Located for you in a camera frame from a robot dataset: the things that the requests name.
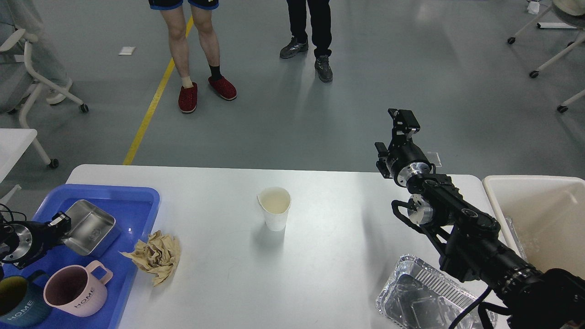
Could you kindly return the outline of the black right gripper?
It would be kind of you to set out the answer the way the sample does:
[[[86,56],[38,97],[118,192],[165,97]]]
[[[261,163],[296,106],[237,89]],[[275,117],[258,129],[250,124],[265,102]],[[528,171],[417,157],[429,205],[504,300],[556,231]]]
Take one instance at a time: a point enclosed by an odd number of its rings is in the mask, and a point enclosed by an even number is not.
[[[393,119],[392,139],[389,146],[383,142],[374,143],[378,153],[376,167],[385,179],[393,179],[398,186],[406,187],[412,176],[431,173],[432,163],[415,143],[410,143],[412,136],[420,131],[414,113],[395,108],[389,108],[388,113]]]

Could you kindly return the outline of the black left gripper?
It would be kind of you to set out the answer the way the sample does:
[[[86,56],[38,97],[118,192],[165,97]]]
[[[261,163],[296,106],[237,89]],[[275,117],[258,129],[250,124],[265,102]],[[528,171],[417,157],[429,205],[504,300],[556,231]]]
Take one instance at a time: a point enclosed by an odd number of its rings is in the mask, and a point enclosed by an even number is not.
[[[62,244],[71,231],[71,217],[57,212],[50,222],[13,221],[2,223],[2,262],[25,268]]]

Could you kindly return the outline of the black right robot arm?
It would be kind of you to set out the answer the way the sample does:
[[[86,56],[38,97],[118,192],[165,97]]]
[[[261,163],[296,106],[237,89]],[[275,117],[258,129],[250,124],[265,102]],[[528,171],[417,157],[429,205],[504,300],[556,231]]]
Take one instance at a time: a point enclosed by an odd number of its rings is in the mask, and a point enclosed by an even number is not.
[[[477,309],[485,329],[488,312],[507,316],[511,329],[584,327],[584,281],[569,271],[537,270],[499,240],[500,224],[464,200],[452,178],[437,174],[436,166],[412,141],[420,125],[410,110],[388,109],[393,119],[389,146],[376,142],[381,175],[411,198],[393,200],[393,214],[424,234],[440,255],[441,271],[461,282],[481,280],[487,289],[451,323],[451,328]]]

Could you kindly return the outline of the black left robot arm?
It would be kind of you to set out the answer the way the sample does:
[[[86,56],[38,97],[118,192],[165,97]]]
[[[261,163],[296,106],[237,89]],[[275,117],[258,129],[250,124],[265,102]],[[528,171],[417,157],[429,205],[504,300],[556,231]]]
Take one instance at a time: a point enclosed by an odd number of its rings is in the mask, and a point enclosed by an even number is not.
[[[29,221],[25,214],[1,204],[0,258],[19,270],[40,260],[69,238],[72,219],[59,211],[48,222]]]

